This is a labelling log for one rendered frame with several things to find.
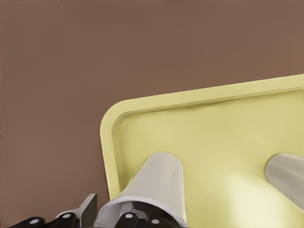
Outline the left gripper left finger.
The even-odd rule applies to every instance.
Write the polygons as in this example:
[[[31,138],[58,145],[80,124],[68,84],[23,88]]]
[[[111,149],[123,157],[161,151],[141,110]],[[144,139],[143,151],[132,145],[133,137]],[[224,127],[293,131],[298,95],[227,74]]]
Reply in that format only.
[[[92,193],[76,209],[59,213],[52,221],[30,217],[9,228],[92,228],[97,215],[97,195]]]

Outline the pale yellow tray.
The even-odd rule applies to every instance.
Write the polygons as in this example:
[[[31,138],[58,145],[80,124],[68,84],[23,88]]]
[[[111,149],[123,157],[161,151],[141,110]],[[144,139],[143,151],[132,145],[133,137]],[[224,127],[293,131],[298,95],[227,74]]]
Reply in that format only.
[[[304,74],[121,101],[100,137],[111,199],[152,154],[183,165],[190,228],[304,228],[265,179],[270,157],[304,157]]]

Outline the white IKEA cup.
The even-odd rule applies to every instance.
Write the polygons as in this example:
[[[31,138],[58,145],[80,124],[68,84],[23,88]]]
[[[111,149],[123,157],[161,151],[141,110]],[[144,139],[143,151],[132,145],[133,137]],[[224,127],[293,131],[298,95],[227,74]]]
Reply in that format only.
[[[126,187],[119,191],[118,171],[105,167],[110,201],[98,212],[95,228],[115,228],[119,217],[131,208],[131,202],[154,205],[173,217],[174,228],[187,228],[183,166],[174,155],[151,155]]]
[[[304,155],[280,152],[268,159],[267,182],[304,213]]]

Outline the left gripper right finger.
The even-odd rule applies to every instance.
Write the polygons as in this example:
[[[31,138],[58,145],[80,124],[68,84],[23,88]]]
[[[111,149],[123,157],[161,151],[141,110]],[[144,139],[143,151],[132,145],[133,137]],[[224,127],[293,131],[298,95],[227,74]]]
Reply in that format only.
[[[166,211],[145,203],[131,202],[131,208],[118,219],[115,228],[174,228],[173,217]]]

